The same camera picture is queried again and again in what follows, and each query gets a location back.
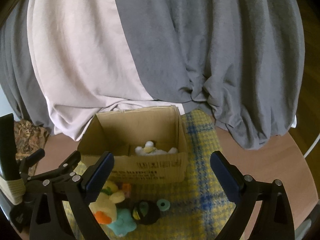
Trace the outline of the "yellow duck plush toy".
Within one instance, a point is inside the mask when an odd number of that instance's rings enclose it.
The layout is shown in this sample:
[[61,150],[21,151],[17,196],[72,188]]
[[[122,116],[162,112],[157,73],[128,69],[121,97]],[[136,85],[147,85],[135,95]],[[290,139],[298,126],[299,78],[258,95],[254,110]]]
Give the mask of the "yellow duck plush toy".
[[99,224],[108,225],[117,220],[116,204],[125,200],[125,194],[112,181],[107,181],[100,190],[97,200],[89,205]]

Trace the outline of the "teal cloud plush toy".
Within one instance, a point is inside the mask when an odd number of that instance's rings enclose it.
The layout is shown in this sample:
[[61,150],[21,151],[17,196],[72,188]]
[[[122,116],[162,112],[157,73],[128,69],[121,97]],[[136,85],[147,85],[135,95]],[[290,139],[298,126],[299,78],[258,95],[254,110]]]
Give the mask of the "teal cloud plush toy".
[[117,209],[117,218],[115,222],[108,224],[107,227],[118,237],[124,237],[129,232],[137,228],[137,223],[131,216],[129,209]]

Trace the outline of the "black green ball toy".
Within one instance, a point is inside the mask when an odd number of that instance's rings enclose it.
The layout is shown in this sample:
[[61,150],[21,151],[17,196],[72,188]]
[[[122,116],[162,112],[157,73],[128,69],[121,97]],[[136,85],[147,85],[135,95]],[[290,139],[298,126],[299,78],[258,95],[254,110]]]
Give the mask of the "black green ball toy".
[[161,217],[158,205],[150,200],[140,200],[136,202],[131,210],[131,216],[139,224],[152,225]]

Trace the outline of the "colourful four cube block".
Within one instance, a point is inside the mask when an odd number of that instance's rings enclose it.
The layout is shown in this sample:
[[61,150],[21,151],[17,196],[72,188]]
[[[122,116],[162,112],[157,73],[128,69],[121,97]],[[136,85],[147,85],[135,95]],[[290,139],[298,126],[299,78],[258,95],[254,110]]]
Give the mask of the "colourful four cube block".
[[121,183],[120,190],[124,193],[125,198],[131,197],[132,186],[130,183]]

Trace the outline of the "brown patterned cloth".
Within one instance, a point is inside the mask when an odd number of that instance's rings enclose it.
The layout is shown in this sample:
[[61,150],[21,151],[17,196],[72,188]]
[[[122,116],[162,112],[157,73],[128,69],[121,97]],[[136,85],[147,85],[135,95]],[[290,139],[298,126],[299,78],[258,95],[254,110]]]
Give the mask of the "brown patterned cloth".
[[27,120],[14,121],[14,134],[17,161],[28,157],[40,148],[44,148],[50,135],[45,128],[35,126]]

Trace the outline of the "yellow blue plaid mat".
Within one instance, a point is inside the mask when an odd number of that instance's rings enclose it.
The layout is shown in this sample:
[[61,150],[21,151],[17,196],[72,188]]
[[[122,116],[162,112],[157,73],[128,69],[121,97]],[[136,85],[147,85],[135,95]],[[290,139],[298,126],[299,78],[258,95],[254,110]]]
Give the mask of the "yellow blue plaid mat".
[[[164,199],[165,209],[155,224],[138,224],[125,239],[214,239],[234,210],[210,168],[211,153],[220,149],[210,117],[194,110],[181,118],[189,150],[185,179],[131,184],[131,197],[121,207],[130,209],[140,200]],[[81,161],[76,171],[83,173],[87,167]]]

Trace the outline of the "white pompom plush toy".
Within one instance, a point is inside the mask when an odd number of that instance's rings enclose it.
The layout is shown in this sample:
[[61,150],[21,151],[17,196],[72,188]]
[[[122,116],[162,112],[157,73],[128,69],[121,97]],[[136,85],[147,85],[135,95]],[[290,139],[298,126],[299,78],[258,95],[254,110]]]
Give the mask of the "white pompom plush toy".
[[152,156],[152,155],[164,155],[164,154],[176,154],[178,149],[172,147],[168,152],[155,147],[152,141],[147,141],[144,147],[137,146],[135,148],[135,154],[139,156]]

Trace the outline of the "cardboard box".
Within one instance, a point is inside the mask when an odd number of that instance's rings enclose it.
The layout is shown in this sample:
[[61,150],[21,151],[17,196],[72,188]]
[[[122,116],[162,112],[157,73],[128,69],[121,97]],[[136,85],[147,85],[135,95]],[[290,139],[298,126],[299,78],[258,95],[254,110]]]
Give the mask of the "cardboard box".
[[[139,156],[137,146],[152,141],[156,148],[176,154]],[[176,106],[147,107],[95,115],[86,129],[78,151],[91,166],[108,151],[114,156],[109,180],[130,184],[166,184],[184,181],[188,146],[180,111]]]

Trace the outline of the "white bed sheet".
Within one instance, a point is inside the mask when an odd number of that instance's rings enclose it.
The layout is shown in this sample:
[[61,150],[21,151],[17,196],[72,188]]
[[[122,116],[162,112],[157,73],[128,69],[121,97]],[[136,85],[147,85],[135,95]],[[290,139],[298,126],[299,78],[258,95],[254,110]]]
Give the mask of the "white bed sheet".
[[97,113],[169,105],[144,88],[116,0],[29,0],[27,36],[57,134],[78,141]]

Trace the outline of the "grey bed blanket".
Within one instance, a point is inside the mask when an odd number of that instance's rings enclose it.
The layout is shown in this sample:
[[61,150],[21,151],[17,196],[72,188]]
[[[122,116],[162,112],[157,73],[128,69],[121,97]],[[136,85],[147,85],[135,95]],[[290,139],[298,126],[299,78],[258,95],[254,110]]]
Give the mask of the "grey bed blanket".
[[[54,132],[27,36],[29,0],[1,0],[1,89],[16,116]],[[296,118],[304,34],[296,0],[116,0],[140,80],[200,108],[248,150]]]

